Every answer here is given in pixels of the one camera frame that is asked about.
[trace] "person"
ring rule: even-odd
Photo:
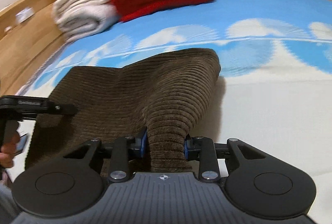
[[[14,166],[16,144],[20,140],[20,135],[17,132],[18,126],[18,122],[11,121],[9,127],[6,128],[6,137],[9,137],[9,141],[0,148],[0,166],[2,168],[9,169]],[[0,184],[0,224],[10,224],[19,213],[20,209],[14,202],[10,189]]]

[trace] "human hand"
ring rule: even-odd
[[[14,166],[14,154],[16,152],[16,144],[20,141],[20,135],[14,131],[9,142],[0,148],[0,166],[4,168],[12,168]]]

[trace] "gray gripper base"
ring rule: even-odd
[[[111,184],[91,208],[61,219],[21,213],[12,224],[313,224],[307,216],[264,220],[234,207],[220,187],[198,181],[193,173],[136,173]]]

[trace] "brown corduroy fabric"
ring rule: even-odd
[[[148,157],[135,169],[188,171],[184,139],[205,114],[219,72],[211,49],[158,54],[121,69],[73,67],[49,98],[79,111],[38,116],[26,168],[92,137],[113,142],[147,126]]]

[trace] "mattress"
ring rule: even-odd
[[[192,136],[238,138],[313,177],[309,216],[332,221],[332,3],[215,0],[160,11],[63,47],[20,94],[47,97],[76,65],[123,67],[186,48],[214,49],[222,67],[213,102]],[[20,132],[32,133],[34,122]],[[24,154],[9,170],[24,170]],[[220,161],[222,175],[227,175]]]

